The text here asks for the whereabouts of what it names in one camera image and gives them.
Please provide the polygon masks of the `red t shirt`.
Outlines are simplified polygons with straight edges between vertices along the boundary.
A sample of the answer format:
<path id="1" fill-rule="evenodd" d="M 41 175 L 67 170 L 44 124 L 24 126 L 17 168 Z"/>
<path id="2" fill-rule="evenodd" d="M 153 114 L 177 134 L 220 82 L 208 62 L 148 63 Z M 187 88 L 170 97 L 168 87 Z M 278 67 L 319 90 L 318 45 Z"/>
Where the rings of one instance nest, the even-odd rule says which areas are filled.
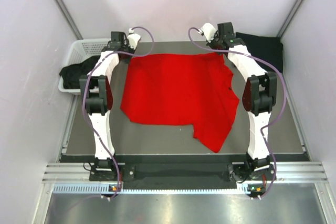
<path id="1" fill-rule="evenodd" d="M 133 123 L 193 126 L 193 137 L 217 153 L 228 137 L 239 98 L 232 71 L 215 52 L 153 54 L 129 63 L 121 110 Z"/>

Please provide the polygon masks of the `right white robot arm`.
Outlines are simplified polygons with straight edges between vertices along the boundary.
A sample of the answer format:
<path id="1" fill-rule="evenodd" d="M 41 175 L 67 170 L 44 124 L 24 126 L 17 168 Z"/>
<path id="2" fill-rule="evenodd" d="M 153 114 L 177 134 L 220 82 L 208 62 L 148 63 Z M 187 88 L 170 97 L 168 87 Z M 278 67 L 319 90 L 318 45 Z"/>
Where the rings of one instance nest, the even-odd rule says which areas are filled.
<path id="1" fill-rule="evenodd" d="M 200 30 L 207 45 L 213 50 L 223 50 L 245 80 L 242 103 L 249 118 L 249 146 L 244 171 L 239 172 L 236 168 L 233 171 L 241 180 L 256 180 L 270 168 L 266 125 L 276 103 L 277 76 L 274 72 L 266 71 L 251 57 L 246 44 L 236 37 L 232 23 L 221 23 L 217 28 L 206 23 Z"/>

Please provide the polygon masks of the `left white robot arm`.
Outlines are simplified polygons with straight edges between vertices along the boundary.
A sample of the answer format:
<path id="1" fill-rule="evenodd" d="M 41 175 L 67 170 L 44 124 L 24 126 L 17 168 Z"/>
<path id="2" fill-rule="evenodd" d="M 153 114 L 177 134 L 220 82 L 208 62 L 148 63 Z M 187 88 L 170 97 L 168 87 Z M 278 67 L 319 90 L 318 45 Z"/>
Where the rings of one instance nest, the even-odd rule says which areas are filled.
<path id="1" fill-rule="evenodd" d="M 112 31 L 111 39 L 103 47 L 96 65 L 79 79 L 82 113 L 92 128 L 95 140 L 95 159 L 91 173 L 103 176 L 107 180 L 114 180 L 120 176 L 111 140 L 110 112 L 113 94 L 110 81 L 115 67 L 122 58 L 132 57 L 140 39 L 132 29 L 128 34 Z"/>

